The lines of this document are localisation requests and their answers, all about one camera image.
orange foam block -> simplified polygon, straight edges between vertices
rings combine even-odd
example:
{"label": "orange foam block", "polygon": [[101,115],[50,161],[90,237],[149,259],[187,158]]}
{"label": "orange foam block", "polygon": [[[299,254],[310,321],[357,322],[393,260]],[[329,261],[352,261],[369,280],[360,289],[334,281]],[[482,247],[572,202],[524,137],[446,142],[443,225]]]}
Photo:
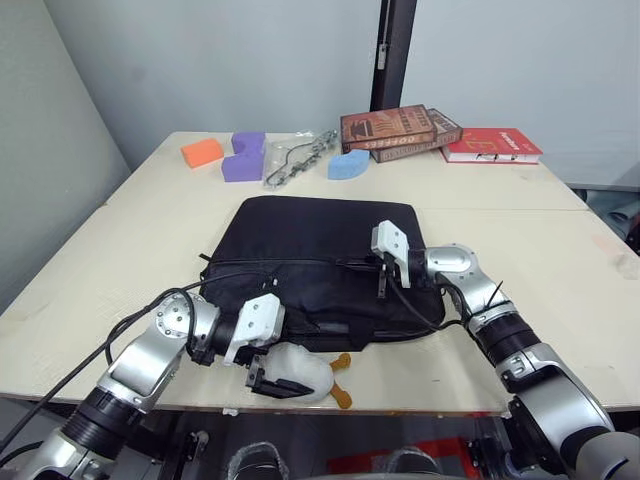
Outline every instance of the orange foam block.
{"label": "orange foam block", "polygon": [[215,138],[185,145],[180,150],[191,168],[200,167],[224,157],[224,149]]}

red book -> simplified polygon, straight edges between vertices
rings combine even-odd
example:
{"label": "red book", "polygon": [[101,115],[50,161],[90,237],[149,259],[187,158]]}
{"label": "red book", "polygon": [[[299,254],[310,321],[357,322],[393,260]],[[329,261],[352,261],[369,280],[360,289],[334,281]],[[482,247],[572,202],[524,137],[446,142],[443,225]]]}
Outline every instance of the red book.
{"label": "red book", "polygon": [[542,155],[517,128],[465,128],[442,152],[452,163],[538,163]]}

plastic bag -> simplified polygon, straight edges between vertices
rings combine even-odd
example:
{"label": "plastic bag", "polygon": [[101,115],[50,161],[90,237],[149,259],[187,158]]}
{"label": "plastic bag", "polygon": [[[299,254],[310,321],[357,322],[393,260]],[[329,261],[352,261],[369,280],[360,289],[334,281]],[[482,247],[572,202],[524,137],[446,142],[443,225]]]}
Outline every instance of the plastic bag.
{"label": "plastic bag", "polygon": [[264,160],[264,186],[275,189],[285,185],[323,157],[329,157],[337,145],[336,130],[328,130],[320,135],[299,132],[291,138],[270,142],[267,144]]}

purple foam block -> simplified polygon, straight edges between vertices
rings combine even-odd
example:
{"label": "purple foam block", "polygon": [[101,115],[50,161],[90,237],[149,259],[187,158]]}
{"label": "purple foam block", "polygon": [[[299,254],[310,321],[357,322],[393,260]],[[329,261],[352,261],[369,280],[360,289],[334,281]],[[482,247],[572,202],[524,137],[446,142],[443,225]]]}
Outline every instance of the purple foam block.
{"label": "purple foam block", "polygon": [[239,132],[231,137],[235,155],[222,161],[225,182],[253,182],[262,179],[264,132]]}

blue foam piece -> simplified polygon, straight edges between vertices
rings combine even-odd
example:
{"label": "blue foam piece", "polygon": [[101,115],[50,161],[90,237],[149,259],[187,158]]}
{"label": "blue foam piece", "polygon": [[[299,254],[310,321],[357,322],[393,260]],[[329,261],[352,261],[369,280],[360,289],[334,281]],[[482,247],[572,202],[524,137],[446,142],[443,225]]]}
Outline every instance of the blue foam piece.
{"label": "blue foam piece", "polygon": [[329,180],[347,180],[362,175],[369,166],[367,150],[351,150],[329,161]]}

